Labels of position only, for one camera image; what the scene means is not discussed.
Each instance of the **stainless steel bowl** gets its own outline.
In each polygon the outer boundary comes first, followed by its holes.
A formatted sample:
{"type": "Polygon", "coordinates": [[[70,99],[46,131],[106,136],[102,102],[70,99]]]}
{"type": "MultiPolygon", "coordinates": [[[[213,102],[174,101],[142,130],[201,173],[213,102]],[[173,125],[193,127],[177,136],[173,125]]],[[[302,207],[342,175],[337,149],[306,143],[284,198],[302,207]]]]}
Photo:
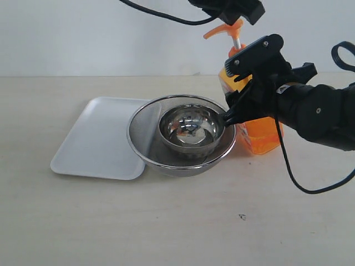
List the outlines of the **stainless steel bowl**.
{"type": "Polygon", "coordinates": [[[217,114],[226,111],[216,102],[200,96],[169,95],[152,100],[138,109],[127,127],[127,139],[133,151],[148,166],[168,176],[195,176],[209,170],[232,150],[236,140],[236,128],[229,126],[223,130],[216,147],[209,155],[195,158],[177,156],[163,142],[159,124],[168,111],[182,105],[203,106],[217,114]]]}
{"type": "Polygon", "coordinates": [[[212,108],[180,105],[162,115],[159,130],[163,143],[180,157],[206,157],[218,146],[224,132],[221,116],[212,108]]]}

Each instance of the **orange pump nozzle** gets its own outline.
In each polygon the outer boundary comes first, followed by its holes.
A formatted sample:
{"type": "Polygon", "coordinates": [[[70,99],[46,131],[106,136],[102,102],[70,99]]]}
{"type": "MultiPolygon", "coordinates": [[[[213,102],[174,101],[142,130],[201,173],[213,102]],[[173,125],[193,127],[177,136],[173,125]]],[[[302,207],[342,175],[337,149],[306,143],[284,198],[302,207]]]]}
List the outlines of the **orange pump nozzle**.
{"type": "Polygon", "coordinates": [[[209,32],[207,32],[204,35],[204,38],[208,39],[216,34],[226,32],[230,37],[232,37],[234,43],[234,47],[229,52],[229,57],[232,57],[233,55],[238,53],[241,49],[244,49],[246,47],[245,44],[241,44],[239,41],[240,30],[243,24],[244,24],[243,20],[238,19],[236,23],[234,23],[232,26],[228,24],[220,25],[217,28],[214,28],[209,32]]]}

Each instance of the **white table surface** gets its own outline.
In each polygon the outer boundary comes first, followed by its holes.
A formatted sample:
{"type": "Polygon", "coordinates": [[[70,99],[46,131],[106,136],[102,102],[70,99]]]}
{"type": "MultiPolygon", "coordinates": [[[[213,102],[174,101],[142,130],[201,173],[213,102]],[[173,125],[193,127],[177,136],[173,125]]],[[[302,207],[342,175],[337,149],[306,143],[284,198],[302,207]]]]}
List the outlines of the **white table surface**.
{"type": "MultiPolygon", "coordinates": [[[[353,74],[320,74],[339,88],[353,74]]],[[[0,265],[352,265],[355,181],[310,196],[287,175],[280,149],[237,145],[212,170],[135,181],[60,176],[49,163],[97,96],[190,93],[224,103],[216,76],[0,78],[0,265]]],[[[339,181],[355,152],[310,144],[286,129],[307,188],[339,181]]]]}

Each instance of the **pump dispenser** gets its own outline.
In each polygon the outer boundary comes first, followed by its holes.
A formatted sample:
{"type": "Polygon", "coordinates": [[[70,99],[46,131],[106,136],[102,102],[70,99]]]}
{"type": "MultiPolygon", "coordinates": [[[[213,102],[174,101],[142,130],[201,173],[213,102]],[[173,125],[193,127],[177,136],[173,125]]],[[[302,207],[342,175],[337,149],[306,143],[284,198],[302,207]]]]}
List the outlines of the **pump dispenser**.
{"type": "MultiPolygon", "coordinates": [[[[232,37],[234,44],[234,46],[229,51],[229,57],[232,57],[240,50],[246,47],[245,44],[240,43],[239,39],[241,27],[243,26],[243,24],[243,20],[238,19],[233,25],[220,25],[217,28],[206,33],[204,35],[204,38],[208,39],[219,33],[227,33],[230,37],[232,37]]],[[[241,91],[252,79],[252,76],[250,75],[239,82],[234,82],[235,78],[235,76],[229,78],[226,74],[225,68],[220,71],[219,79],[224,94],[232,93],[236,90],[241,91]]],[[[264,117],[261,119],[248,121],[243,124],[238,124],[237,128],[239,131],[240,140],[247,146],[247,148],[253,154],[262,155],[275,149],[277,146],[280,145],[277,129],[275,126],[275,120],[271,117],[264,117]]],[[[283,134],[283,128],[281,123],[280,128],[283,134]]]]}

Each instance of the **metal colander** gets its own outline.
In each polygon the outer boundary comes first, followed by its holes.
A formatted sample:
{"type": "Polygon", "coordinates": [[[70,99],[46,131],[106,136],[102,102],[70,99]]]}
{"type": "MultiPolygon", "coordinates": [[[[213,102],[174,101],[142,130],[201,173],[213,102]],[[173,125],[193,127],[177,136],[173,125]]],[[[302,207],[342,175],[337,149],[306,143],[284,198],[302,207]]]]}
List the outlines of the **metal colander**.
{"type": "Polygon", "coordinates": [[[182,105],[200,105],[218,114],[225,110],[212,100],[194,95],[169,95],[150,101],[137,110],[129,121],[127,138],[134,152],[149,166],[169,176],[194,176],[215,166],[233,148],[236,139],[234,126],[227,127],[213,152],[204,157],[177,156],[162,141],[159,130],[161,117],[182,105]]]}

